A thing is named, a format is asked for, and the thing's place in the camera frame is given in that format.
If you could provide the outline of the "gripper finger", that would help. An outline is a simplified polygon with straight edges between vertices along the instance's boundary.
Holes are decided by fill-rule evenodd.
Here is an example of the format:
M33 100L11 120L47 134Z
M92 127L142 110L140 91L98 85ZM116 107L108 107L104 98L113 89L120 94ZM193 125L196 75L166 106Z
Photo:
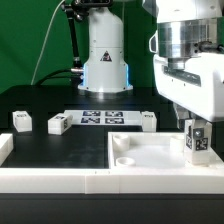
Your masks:
M190 118L189 111L176 103L173 104L173 109L177 119L177 128L180 130L184 130L185 121Z

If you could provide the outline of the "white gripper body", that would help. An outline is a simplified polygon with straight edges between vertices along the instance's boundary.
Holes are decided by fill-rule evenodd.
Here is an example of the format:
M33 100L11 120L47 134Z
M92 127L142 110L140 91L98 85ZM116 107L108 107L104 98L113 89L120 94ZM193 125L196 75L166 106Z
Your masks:
M224 54L200 53L185 62L184 70L174 70L158 55L158 32L149 49L160 95L207 121L224 121Z

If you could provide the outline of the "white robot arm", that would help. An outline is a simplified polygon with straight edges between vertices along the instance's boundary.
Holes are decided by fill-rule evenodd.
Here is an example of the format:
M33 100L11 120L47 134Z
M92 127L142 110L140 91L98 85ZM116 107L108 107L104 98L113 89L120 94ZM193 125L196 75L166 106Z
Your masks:
M224 121L224 52L219 41L224 0L143 0L143 8L157 22L149 49L159 94L206 121ZM102 94L129 87L122 28L106 7L90 10L83 90Z

